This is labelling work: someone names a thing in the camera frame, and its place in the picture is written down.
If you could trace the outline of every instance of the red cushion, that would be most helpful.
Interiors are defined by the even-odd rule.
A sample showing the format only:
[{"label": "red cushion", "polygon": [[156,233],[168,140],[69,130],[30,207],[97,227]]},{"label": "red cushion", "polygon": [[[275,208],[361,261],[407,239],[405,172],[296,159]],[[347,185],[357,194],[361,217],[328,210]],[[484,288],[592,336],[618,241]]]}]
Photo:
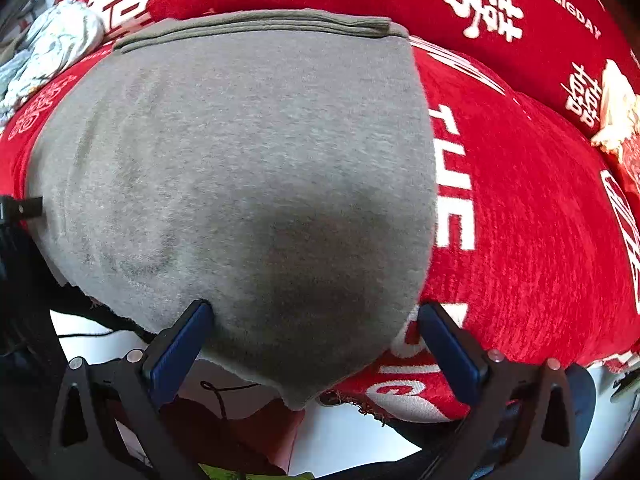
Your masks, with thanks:
[{"label": "red cushion", "polygon": [[0,195],[25,197],[31,150],[44,124],[64,96],[92,67],[111,52],[112,47],[112,44],[103,45],[53,78],[6,124],[0,132]]},{"label": "red cushion", "polygon": [[[446,303],[485,349],[566,366],[640,336],[638,229],[600,153],[562,117],[482,64],[415,48],[436,139],[436,245],[422,300]],[[410,321],[377,362],[337,386],[405,420],[459,418]]]},{"label": "red cushion", "polygon": [[[115,34],[127,30],[127,23],[118,28],[127,20],[131,25],[168,16],[185,19],[243,9],[315,7],[390,16],[411,34],[485,63],[513,88],[548,105],[590,137],[598,131],[600,95],[594,87],[600,86],[607,58],[616,61],[636,91],[640,89],[640,67],[598,0],[483,0],[478,8],[487,19],[480,20],[477,29],[468,28],[476,15],[472,7],[447,0],[86,1],[103,13],[108,28],[117,29]],[[517,30],[509,32],[511,26]],[[577,78],[571,79],[574,73]],[[569,102],[567,89],[574,93]]]}]

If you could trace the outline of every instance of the metal screw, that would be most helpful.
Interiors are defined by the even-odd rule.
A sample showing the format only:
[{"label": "metal screw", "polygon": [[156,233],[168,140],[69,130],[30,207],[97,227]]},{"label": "metal screw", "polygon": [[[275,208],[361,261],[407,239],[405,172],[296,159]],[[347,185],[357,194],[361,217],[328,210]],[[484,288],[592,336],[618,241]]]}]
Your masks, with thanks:
[{"label": "metal screw", "polygon": [[560,361],[558,361],[558,359],[556,359],[555,357],[550,357],[549,359],[547,359],[546,365],[552,370],[559,370],[561,367]]},{"label": "metal screw", "polygon": [[71,359],[71,361],[69,361],[69,368],[71,368],[72,370],[78,370],[78,368],[81,367],[83,363],[84,359],[82,359],[81,357],[74,357],[73,359]]},{"label": "metal screw", "polygon": [[138,361],[140,361],[140,359],[142,359],[143,355],[144,352],[136,348],[135,350],[132,350],[127,354],[127,361],[129,361],[130,363],[137,363]]},{"label": "metal screw", "polygon": [[495,348],[489,350],[486,354],[487,357],[494,363],[501,363],[502,361],[504,361],[504,354]]}]

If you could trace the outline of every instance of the folded gray fabric edge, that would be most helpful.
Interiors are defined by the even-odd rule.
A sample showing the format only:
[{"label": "folded gray fabric edge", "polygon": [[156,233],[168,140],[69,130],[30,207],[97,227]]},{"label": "folded gray fabric edge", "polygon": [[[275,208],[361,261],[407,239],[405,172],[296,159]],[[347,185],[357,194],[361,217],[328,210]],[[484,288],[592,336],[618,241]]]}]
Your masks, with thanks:
[{"label": "folded gray fabric edge", "polygon": [[116,41],[114,51],[126,53],[150,44],[253,30],[307,30],[360,38],[408,38],[408,31],[402,25],[385,17],[349,16],[317,9],[240,10],[190,20],[167,18]]}]

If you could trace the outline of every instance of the green object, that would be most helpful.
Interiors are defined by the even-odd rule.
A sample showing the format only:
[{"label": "green object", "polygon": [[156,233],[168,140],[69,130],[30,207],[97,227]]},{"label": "green object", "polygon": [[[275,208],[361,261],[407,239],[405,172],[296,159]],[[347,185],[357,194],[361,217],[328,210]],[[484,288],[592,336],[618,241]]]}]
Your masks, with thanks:
[{"label": "green object", "polygon": [[299,478],[300,480],[314,480],[312,473],[302,473],[298,476],[267,476],[267,475],[247,475],[237,471],[228,471],[219,467],[200,464],[202,470],[211,480],[286,480]]}]

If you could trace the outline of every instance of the gray fabric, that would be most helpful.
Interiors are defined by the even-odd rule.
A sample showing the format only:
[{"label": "gray fabric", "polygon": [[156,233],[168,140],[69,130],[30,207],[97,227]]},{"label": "gray fabric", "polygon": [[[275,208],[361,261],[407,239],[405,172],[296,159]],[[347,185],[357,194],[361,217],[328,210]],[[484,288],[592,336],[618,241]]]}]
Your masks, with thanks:
[{"label": "gray fabric", "polygon": [[34,147],[48,260],[147,330],[214,306],[204,356],[305,401],[388,348],[434,230],[407,40],[242,32],[115,52]]},{"label": "gray fabric", "polygon": [[253,30],[308,30],[361,38],[409,37],[404,27],[379,16],[350,16],[316,9],[239,10],[183,21],[167,18],[121,38],[114,49],[130,52],[167,41]]}]

